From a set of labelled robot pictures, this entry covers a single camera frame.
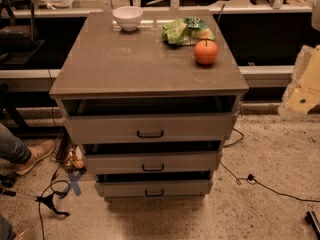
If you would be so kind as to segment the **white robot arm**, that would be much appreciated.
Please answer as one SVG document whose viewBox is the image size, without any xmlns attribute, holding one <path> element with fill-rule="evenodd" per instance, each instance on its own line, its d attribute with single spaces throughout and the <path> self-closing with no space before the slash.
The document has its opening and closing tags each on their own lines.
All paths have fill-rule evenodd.
<svg viewBox="0 0 320 240">
<path fill-rule="evenodd" d="M 320 31 L 320 0 L 287 0 L 290 4 L 312 8 L 311 26 Z M 287 86 L 278 113 L 295 118 L 307 115 L 320 103 L 320 45 L 303 45 L 297 55 L 292 81 Z"/>
</svg>

